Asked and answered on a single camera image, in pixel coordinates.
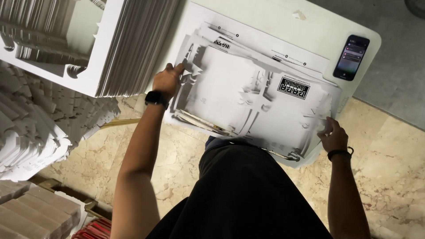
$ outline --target black bracelet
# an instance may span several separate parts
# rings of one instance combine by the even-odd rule
[[[352,147],[347,147],[347,148],[349,148],[349,149],[351,149],[351,150],[352,150],[352,151],[351,151],[351,154],[350,154],[347,150],[341,150],[341,149],[335,149],[335,150],[330,151],[330,152],[328,153],[328,159],[329,159],[329,161],[331,161],[331,162],[332,162],[332,157],[333,157],[334,155],[336,155],[336,154],[342,154],[342,155],[347,156],[349,159],[351,159],[351,156],[352,156],[352,155],[353,155],[353,153],[354,153],[354,149],[353,149]]]

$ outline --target white table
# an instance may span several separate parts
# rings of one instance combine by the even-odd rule
[[[173,63],[176,59],[181,44],[176,42],[176,32],[189,2],[189,0],[180,2],[153,75],[162,71],[168,62]],[[343,90],[337,119],[381,46],[381,37],[378,33],[305,0],[192,0],[192,2],[330,59],[323,77],[338,84]],[[297,10],[305,15],[305,20],[292,16]],[[332,73],[348,36],[352,34],[366,37],[371,42],[356,77],[349,82],[333,77]],[[307,164],[316,160],[321,149],[322,145],[318,144],[307,156],[309,158]]]

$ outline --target marble floor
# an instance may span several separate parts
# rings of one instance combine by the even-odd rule
[[[139,118],[144,96],[119,98],[120,119]],[[416,239],[425,235],[425,132],[365,103],[351,99],[340,118],[355,149],[352,168],[372,235]],[[113,205],[116,176],[136,124],[98,131],[65,161],[41,174]],[[152,177],[159,212],[164,216],[187,197],[198,179],[198,162],[207,136],[163,124]],[[293,169],[282,165],[323,223],[331,163],[322,152],[315,163]]]

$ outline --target black smartwatch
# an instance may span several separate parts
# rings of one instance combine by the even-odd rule
[[[168,109],[168,101],[165,99],[165,97],[159,91],[150,91],[150,92],[148,92],[148,94],[146,95],[146,97],[144,99],[144,104],[145,105],[148,105],[148,104],[154,104],[154,105],[162,104],[165,107],[165,109]]]

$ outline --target gray floor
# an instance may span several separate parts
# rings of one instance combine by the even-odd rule
[[[425,130],[425,20],[403,0],[309,1],[381,35],[354,97]]]

